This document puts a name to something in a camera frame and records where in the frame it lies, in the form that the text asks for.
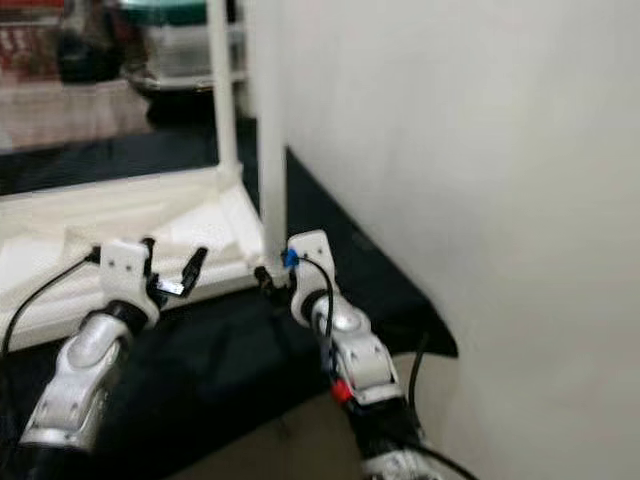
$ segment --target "white vertical rod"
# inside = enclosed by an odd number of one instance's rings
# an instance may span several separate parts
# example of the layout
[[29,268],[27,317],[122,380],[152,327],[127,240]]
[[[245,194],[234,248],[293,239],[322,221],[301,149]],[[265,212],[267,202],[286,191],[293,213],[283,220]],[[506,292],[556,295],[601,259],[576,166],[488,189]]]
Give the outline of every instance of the white vertical rod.
[[235,171],[238,168],[238,146],[229,60],[226,0],[207,0],[207,19],[218,161],[219,165],[227,171]]
[[282,4],[251,0],[247,30],[255,61],[254,92],[258,117],[260,213],[264,227],[266,267],[274,280],[284,272],[280,253],[287,240],[287,184],[282,129]]

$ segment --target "floor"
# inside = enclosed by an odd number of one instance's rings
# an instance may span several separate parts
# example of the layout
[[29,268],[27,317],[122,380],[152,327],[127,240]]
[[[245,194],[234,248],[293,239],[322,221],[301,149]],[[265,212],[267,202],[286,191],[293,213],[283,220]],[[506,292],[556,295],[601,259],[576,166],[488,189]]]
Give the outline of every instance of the floor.
[[124,80],[0,88],[0,151],[150,131],[147,102]]
[[[406,383],[413,355],[394,361]],[[324,394],[167,480],[214,478],[360,480],[362,476],[349,423],[329,394]]]

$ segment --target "black fabric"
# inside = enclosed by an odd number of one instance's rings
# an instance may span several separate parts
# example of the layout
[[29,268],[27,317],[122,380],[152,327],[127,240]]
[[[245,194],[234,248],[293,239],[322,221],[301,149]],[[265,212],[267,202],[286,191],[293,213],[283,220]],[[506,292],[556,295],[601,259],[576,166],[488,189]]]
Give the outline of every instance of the black fabric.
[[[420,425],[404,398],[394,398],[368,408],[360,408],[349,401],[344,410],[364,459],[402,450],[405,445],[398,444],[396,438],[422,443]],[[387,432],[393,432],[393,438]]]
[[[4,193],[202,167],[215,161],[208,130],[160,131],[0,159]],[[244,181],[257,206],[256,127],[238,127]],[[426,299],[288,156],[289,234],[322,228],[345,296],[368,313],[394,353],[426,329],[427,351],[457,356]],[[22,421],[53,372],[60,342],[16,352]],[[95,477],[162,478],[328,387],[316,340],[257,290],[163,314],[137,339],[101,431]]]
[[149,317],[147,314],[140,310],[135,305],[121,300],[111,300],[104,309],[97,311],[96,313],[104,313],[111,317],[117,318],[124,323],[129,332],[134,337],[137,337],[144,327],[146,327]]

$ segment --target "black cable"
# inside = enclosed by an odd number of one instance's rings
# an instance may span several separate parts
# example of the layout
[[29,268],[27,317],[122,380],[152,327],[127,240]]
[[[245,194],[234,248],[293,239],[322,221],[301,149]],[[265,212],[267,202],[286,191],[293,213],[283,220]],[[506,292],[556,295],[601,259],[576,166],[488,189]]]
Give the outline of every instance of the black cable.
[[413,450],[416,450],[420,453],[423,453],[424,455],[427,455],[433,458],[434,460],[437,460],[438,462],[442,463],[443,465],[446,465],[448,468],[450,468],[451,470],[453,470],[454,472],[456,472],[458,475],[460,475],[462,478],[465,478],[466,480],[479,480],[478,477],[476,477],[473,473],[471,473],[465,467],[460,465],[458,462],[452,460],[451,458],[447,457],[445,454],[438,452],[437,450],[426,447],[421,443],[415,443],[411,441],[398,442],[398,443],[404,444]]
[[456,472],[458,475],[460,475],[462,478],[465,478],[466,480],[479,480],[479,478],[476,477],[473,473],[471,473],[469,470],[467,470],[465,467],[460,465],[455,460],[452,460],[451,458],[447,457],[445,454],[440,453],[437,450],[434,450],[432,448],[429,448],[423,445],[422,443],[416,442],[410,438],[403,438],[399,435],[396,435],[392,431],[385,429],[382,425],[378,424],[376,426],[378,427],[378,430],[380,431],[380,433],[382,433],[384,436],[386,436],[388,439],[390,439],[394,443],[398,444],[400,447],[410,448],[411,450],[415,450],[416,452],[420,452],[428,457],[431,457],[434,460],[437,460],[438,462],[442,463],[443,465],[446,465],[448,468],[450,468],[451,470],[453,470],[454,472]]
[[[7,356],[9,355],[11,338],[13,337],[13,331],[16,328],[18,320],[20,319],[24,311],[27,309],[27,307],[31,303],[33,303],[33,301],[36,300],[40,295],[42,295],[48,288],[50,288],[51,286],[53,286],[54,284],[56,284],[66,276],[70,275],[71,273],[75,272],[85,262],[91,261],[92,259],[93,259],[92,254],[89,254],[87,257],[77,261],[70,267],[66,268],[65,270],[57,274],[51,280],[47,281],[44,285],[42,285],[40,288],[34,291],[31,295],[29,295],[26,298],[26,300],[24,300],[20,304],[18,309],[15,311],[15,313],[11,317],[11,320],[9,320],[7,328],[5,329],[4,336],[2,338],[2,349],[0,350],[0,375],[2,376],[2,390],[3,390],[2,397],[4,399],[4,405],[6,410],[6,422],[7,422],[6,426],[7,426],[7,430],[9,431],[7,437],[9,441],[16,438],[18,434],[17,432],[18,425],[20,425],[21,422],[19,421],[18,412],[17,412],[17,409],[15,408],[15,392],[13,388],[14,387],[13,381],[11,379],[11,375],[10,375],[9,369],[7,368],[7,365],[2,365],[2,364],[6,363]],[[6,467],[6,464],[8,463],[9,458],[11,457],[11,451],[14,449],[14,447],[15,445],[11,446],[8,449],[9,455],[6,457],[3,467]]]
[[429,333],[425,332],[418,344],[418,349],[416,350],[416,358],[413,360],[413,365],[411,366],[411,375],[409,377],[409,407],[413,410],[413,413],[418,416],[418,412],[416,411],[416,382],[418,381],[418,373],[420,372],[420,364],[422,363],[422,356],[424,355],[425,350],[427,349],[427,345],[429,343]]
[[329,274],[327,273],[327,271],[324,268],[322,268],[322,266],[319,263],[316,263],[307,257],[298,257],[298,259],[303,262],[310,263],[311,265],[316,267],[320,271],[320,274],[324,277],[324,281],[327,284],[327,296],[329,297],[329,311],[327,312],[327,326],[324,331],[324,336],[330,339],[331,332],[333,330],[333,283],[331,282],[331,279],[329,278]]

